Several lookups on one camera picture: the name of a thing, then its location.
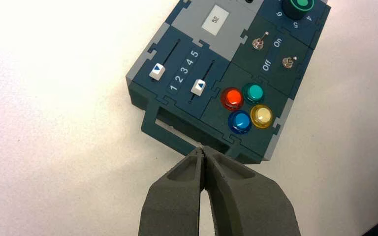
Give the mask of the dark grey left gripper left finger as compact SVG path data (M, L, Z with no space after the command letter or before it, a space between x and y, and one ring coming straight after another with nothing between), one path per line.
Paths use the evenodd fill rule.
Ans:
M155 181L144 201L140 236L197 236L205 156L195 148Z

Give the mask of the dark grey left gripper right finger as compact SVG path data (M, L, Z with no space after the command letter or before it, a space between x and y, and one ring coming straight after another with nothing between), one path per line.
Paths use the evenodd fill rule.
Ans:
M211 147L204 147L205 189L217 236L299 236L281 187Z

